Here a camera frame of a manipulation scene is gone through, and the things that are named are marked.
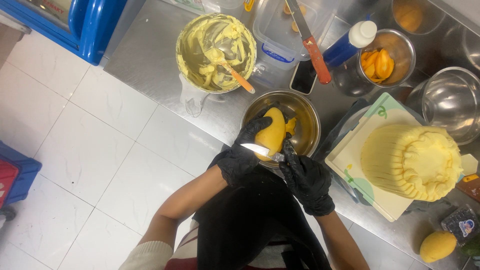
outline paring knife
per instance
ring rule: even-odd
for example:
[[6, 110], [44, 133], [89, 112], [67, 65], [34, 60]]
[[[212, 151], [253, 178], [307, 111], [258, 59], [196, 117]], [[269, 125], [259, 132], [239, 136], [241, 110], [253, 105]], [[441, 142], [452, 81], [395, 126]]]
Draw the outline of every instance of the paring knife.
[[276, 162], [283, 162], [285, 161], [285, 156], [283, 154], [280, 154], [278, 152], [276, 152], [275, 154], [273, 154], [273, 156], [269, 156], [268, 155], [268, 152], [270, 152], [270, 149], [268, 148], [265, 148], [265, 147], [262, 147], [260, 145], [256, 145], [256, 144], [241, 144], [241, 146], [247, 148], [247, 149], [250, 149], [252, 150], [253, 152], [259, 154], [259, 155], [262, 155], [264, 157], [267, 157], [273, 161], [276, 161]]
[[318, 49], [318, 45], [315, 42], [312, 34], [310, 33], [310, 29], [308, 28], [307, 22], [301, 13], [297, 0], [285, 0], [287, 2], [288, 7], [290, 8], [290, 12], [292, 13], [293, 20], [297, 24], [297, 27], [300, 32], [301, 39], [303, 40], [303, 45], [307, 48], [308, 53], [312, 59], [313, 67], [318, 75], [318, 80], [321, 84], [326, 85], [331, 80], [332, 77], [328, 72], [327, 66], [325, 65], [324, 59], [320, 50]]

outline white bottle cap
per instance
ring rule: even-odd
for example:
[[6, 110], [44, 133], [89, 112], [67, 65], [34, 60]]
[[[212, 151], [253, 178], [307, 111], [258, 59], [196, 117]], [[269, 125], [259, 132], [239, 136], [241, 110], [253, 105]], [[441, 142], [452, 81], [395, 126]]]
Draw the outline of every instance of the white bottle cap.
[[374, 22], [362, 21], [352, 26], [348, 39], [353, 46], [363, 48], [375, 39], [376, 34], [377, 25]]

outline knife handle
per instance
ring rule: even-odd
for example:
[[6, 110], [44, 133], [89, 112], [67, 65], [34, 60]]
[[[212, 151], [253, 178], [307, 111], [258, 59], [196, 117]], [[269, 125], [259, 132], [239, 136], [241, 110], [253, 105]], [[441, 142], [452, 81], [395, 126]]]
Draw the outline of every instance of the knife handle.
[[313, 38], [313, 36], [304, 40], [303, 45], [305, 46], [305, 48], [307, 48], [307, 51], [310, 54], [313, 67], [315, 68], [315, 71], [317, 72], [317, 75], [318, 75], [318, 80], [323, 85], [328, 84], [332, 80], [332, 77], [328, 72], [327, 66], [325, 65], [325, 62], [324, 62], [324, 58], [322, 57], [322, 54], [320, 53], [320, 50], [318, 49], [318, 45], [315, 42], [315, 39]]

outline white sleeve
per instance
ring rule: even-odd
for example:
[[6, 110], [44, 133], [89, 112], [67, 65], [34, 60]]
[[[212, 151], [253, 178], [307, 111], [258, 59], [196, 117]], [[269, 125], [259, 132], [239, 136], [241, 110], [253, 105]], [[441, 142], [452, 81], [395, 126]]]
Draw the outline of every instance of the white sleeve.
[[173, 249], [164, 242], [150, 241], [135, 247], [119, 270], [163, 270]]

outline black apron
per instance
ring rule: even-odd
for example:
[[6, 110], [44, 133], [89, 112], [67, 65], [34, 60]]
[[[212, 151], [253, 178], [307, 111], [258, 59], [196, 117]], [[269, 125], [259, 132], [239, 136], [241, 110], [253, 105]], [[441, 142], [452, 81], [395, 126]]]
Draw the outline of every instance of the black apron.
[[[209, 168], [225, 154], [218, 154]], [[220, 191], [193, 217], [199, 223], [199, 270], [241, 270], [276, 235], [288, 239], [309, 269], [331, 270], [322, 246], [283, 179], [259, 165], [241, 182], [240, 187], [228, 186]], [[287, 267], [291, 265], [286, 258], [292, 254], [282, 256]]]

